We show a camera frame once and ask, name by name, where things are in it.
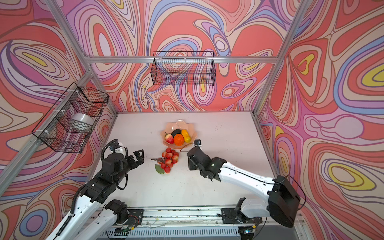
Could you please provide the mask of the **yellow fake mango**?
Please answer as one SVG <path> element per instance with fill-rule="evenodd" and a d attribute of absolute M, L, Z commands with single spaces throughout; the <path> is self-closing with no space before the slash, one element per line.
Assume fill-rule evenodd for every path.
<path fill-rule="evenodd" d="M 190 143 L 191 142 L 192 139 L 191 139 L 191 137 L 190 137 L 190 135 L 189 135 L 187 130 L 183 129 L 181 131 L 181 135 L 183 136 L 185 143 Z"/>

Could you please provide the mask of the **large orange fake orange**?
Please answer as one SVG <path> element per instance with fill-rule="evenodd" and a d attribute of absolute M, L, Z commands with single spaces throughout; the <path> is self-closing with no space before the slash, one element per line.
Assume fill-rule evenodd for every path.
<path fill-rule="evenodd" d="M 176 146 L 182 146 L 184 144 L 184 138 L 181 134 L 174 136 L 174 144 Z"/>

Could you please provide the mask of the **red fake grape bunch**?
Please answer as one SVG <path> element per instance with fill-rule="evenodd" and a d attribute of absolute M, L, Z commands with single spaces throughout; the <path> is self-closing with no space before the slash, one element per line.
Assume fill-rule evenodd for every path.
<path fill-rule="evenodd" d="M 180 153 L 172 148 L 166 148 L 159 158 L 153 158 L 155 170 L 158 174 L 169 174 L 175 164 L 179 162 Z"/>

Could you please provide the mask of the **dark fake avocado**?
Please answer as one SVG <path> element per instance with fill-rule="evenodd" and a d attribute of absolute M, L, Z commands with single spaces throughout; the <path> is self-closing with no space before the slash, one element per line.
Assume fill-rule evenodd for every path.
<path fill-rule="evenodd" d="M 181 132 L 182 132 L 181 129 L 175 129 L 175 130 L 173 130 L 173 132 L 171 133 L 171 135 L 174 137 L 174 136 L 176 136 L 176 135 L 178 135 L 178 134 L 181 134 Z"/>

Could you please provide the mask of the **red yellow fake apple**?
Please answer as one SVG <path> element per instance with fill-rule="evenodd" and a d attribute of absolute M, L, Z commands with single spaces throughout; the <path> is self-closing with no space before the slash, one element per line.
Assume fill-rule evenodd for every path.
<path fill-rule="evenodd" d="M 164 140 L 170 145 L 174 143 L 174 137 L 172 136 L 172 134 L 166 134 Z"/>

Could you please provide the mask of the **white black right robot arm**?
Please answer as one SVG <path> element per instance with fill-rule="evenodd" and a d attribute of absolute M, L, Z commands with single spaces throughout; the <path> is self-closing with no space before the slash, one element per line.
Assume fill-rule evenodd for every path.
<path fill-rule="evenodd" d="M 233 209 L 223 208 L 220 215 L 224 224 L 260 224 L 262 217 L 270 217 L 284 227 L 294 227 L 301 198 L 286 177 L 264 177 L 222 158 L 210 158 L 202 151 L 201 140 L 194 142 L 187 157 L 189 170 L 198 170 L 204 178 L 233 184 L 258 197 L 258 200 L 243 197 Z"/>

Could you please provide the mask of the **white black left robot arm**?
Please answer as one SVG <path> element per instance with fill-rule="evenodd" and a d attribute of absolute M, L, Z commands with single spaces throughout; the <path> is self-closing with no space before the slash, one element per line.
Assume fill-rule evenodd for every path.
<path fill-rule="evenodd" d="M 114 139 L 101 150 L 101 169 L 74 195 L 70 211 L 47 237 L 49 240 L 96 240 L 111 226 L 128 225 L 132 215 L 127 204 L 108 201 L 116 190 L 128 185 L 128 173 L 145 162 L 144 150 L 129 154 Z"/>

